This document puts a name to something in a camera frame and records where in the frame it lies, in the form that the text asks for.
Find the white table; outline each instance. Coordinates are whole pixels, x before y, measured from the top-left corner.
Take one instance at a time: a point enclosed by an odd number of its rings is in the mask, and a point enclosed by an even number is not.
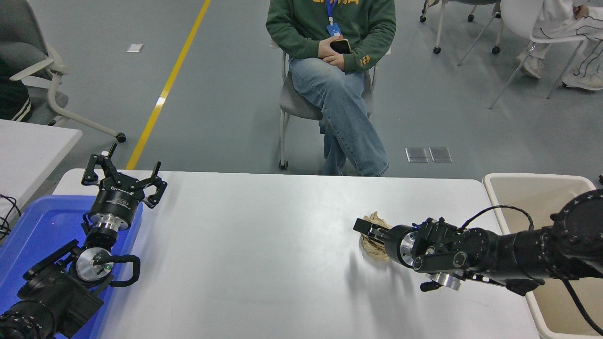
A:
[[[82,173],[67,172],[54,194],[95,195]],[[352,230],[374,211],[394,225],[444,216],[460,226],[490,205],[477,181],[163,179],[168,189],[145,208],[132,250],[140,280],[116,289],[102,338],[538,338],[525,298],[477,282],[423,293],[423,274],[366,258]],[[500,233],[492,213],[472,227]]]
[[[80,130],[0,120],[0,194],[22,208],[80,138]],[[10,207],[0,199],[0,216]]]

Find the office chair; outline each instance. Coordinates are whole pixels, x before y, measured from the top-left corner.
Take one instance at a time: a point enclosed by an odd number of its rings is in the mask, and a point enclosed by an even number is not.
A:
[[[442,49],[440,48],[440,38],[442,35],[442,24],[444,22],[444,9],[446,8],[446,4],[448,3],[448,1],[449,0],[441,0],[440,21],[438,23],[438,32],[435,35],[434,54],[439,54],[442,51]],[[490,22],[492,22],[492,20],[494,18],[500,19],[500,13],[498,13],[499,12],[498,8],[500,6],[500,0],[451,0],[451,1],[456,1],[461,4],[465,4],[465,5],[473,5],[473,9],[467,16],[467,21],[469,21],[469,22],[473,22],[473,19],[475,18],[475,16],[473,15],[473,12],[479,5],[495,4],[494,10],[492,11],[492,18],[490,18]],[[425,22],[427,20],[427,17],[425,16],[425,14],[427,14],[427,9],[431,6],[437,5],[439,2],[440,2],[440,0],[425,0],[425,3],[423,4],[423,9],[421,11],[421,16],[419,17],[419,21]],[[498,31],[498,35],[496,36],[496,43],[494,44],[494,47],[492,48],[492,54],[500,53],[500,40],[502,38],[502,27],[503,27],[502,23],[500,23],[500,29]]]
[[[500,90],[500,93],[498,94],[496,99],[494,99],[492,104],[488,107],[489,109],[492,109],[492,107],[494,107],[494,105],[496,104],[496,102],[498,101],[500,96],[502,95],[502,92],[504,92],[504,90],[507,88],[507,86],[509,86],[511,81],[513,81],[513,79],[517,75],[517,72],[519,72],[519,70],[521,69],[521,67],[523,66],[525,61],[527,60],[530,52],[534,50],[535,43],[579,42],[578,46],[573,50],[572,56],[569,58],[565,67],[563,68],[563,71],[559,74],[559,77],[557,78],[557,80],[555,81],[553,86],[551,87],[551,91],[546,96],[546,98],[548,99],[551,97],[553,90],[555,90],[555,87],[557,86],[559,81],[561,81],[561,78],[563,77],[563,75],[566,73],[567,69],[571,65],[573,58],[576,56],[576,53],[582,47],[584,41],[586,40],[586,36],[570,36],[570,37],[556,37],[556,38],[536,38],[536,37],[534,37],[532,35],[532,32],[534,31],[534,25],[536,24],[536,20],[538,19],[538,14],[540,13],[540,10],[542,9],[543,3],[544,3],[544,0],[503,0],[500,3],[500,12],[502,14],[502,21],[505,24],[505,26],[507,26],[516,35],[529,39],[530,44],[526,49],[526,51],[528,52],[526,57],[522,60],[522,62],[519,64],[519,66],[515,69],[515,71],[511,75],[511,78],[509,78],[509,80],[507,81],[505,86],[502,88],[502,90]],[[475,43],[481,37],[482,33],[480,33],[478,35],[478,37],[475,39],[475,41],[473,42],[473,44],[471,45],[471,47],[465,54],[465,57],[463,57],[461,62],[459,62],[459,66],[463,63],[465,58],[469,55],[469,52],[473,49],[473,47],[475,46]]]
[[[49,125],[60,126],[64,125],[68,119],[73,119],[114,136],[118,142],[126,140],[125,134],[62,108],[61,106],[66,104],[66,97],[63,95],[58,96],[62,105],[57,103],[58,86],[62,76],[69,72],[69,68],[65,66],[57,51],[44,43],[36,17],[26,0],[0,0],[0,58],[17,72],[10,77],[10,80],[19,81],[30,75],[50,80],[50,86],[46,91],[46,101],[55,118],[48,123]],[[43,91],[30,91],[30,94],[34,95],[33,104],[36,102],[35,97],[40,93]],[[39,107],[41,106],[34,108],[32,115],[43,110]],[[44,118],[40,116],[31,118],[32,122],[43,120]]]
[[[280,48],[276,42],[271,40],[270,48]],[[385,55],[391,54],[391,47]],[[283,86],[280,91],[280,160],[279,168],[286,170],[289,162],[285,160],[285,115],[294,115],[299,118],[322,120],[323,113],[320,109],[311,104],[306,98],[299,94],[293,87],[291,73],[287,67],[288,55],[283,51],[281,59],[281,75],[283,78]],[[364,72],[364,92],[362,98],[367,106],[367,115],[371,119],[373,115],[373,91],[377,79],[377,64],[373,66],[373,76],[371,79],[370,70]]]

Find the beige plastic bin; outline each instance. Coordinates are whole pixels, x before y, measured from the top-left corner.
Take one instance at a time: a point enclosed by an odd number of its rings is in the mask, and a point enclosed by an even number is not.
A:
[[[488,174],[483,183],[492,205],[508,204],[527,211],[534,219],[534,229],[551,226],[551,214],[576,196],[596,189],[586,178],[555,174]],[[494,213],[503,234],[528,228],[528,219],[518,211],[495,209]],[[591,318],[603,324],[603,279],[586,278],[571,284]],[[546,279],[545,285],[528,292],[526,299],[542,338],[600,338],[559,280]]]

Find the white shoe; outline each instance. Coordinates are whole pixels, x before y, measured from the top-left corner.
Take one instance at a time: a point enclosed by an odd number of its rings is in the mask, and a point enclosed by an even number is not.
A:
[[[528,55],[528,52],[523,51],[517,56],[518,65],[521,64],[526,55]],[[523,63],[522,72],[530,78],[541,79],[543,67],[544,65],[542,64],[542,59],[529,55],[526,61]]]
[[[569,72],[563,76],[564,87],[582,88],[586,90],[602,90],[603,77],[599,74],[589,75],[588,77],[576,76]]]

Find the robotic arm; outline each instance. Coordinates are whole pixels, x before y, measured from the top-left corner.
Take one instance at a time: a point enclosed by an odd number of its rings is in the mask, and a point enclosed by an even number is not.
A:
[[[155,207],[167,183],[158,176],[157,162],[151,177],[137,180],[117,172],[111,155],[90,156],[82,178],[83,185],[99,187],[92,208],[83,215],[86,240],[82,247],[72,240],[28,270],[27,283],[19,290],[20,302],[0,315],[0,338],[47,339],[56,333],[71,338],[103,305],[99,294],[107,287],[124,287],[135,283],[140,275],[140,259],[134,255],[112,255],[120,230],[130,228],[140,202]],[[94,173],[100,166],[105,178]],[[156,188],[145,197],[144,189]],[[115,264],[131,262],[132,277],[114,281]]]
[[[552,226],[509,235],[428,218],[391,230],[358,219],[354,230],[383,244],[396,262],[426,273],[422,291],[458,290],[461,281],[505,286],[524,296],[545,278],[603,278],[603,189],[586,192],[551,215]]]

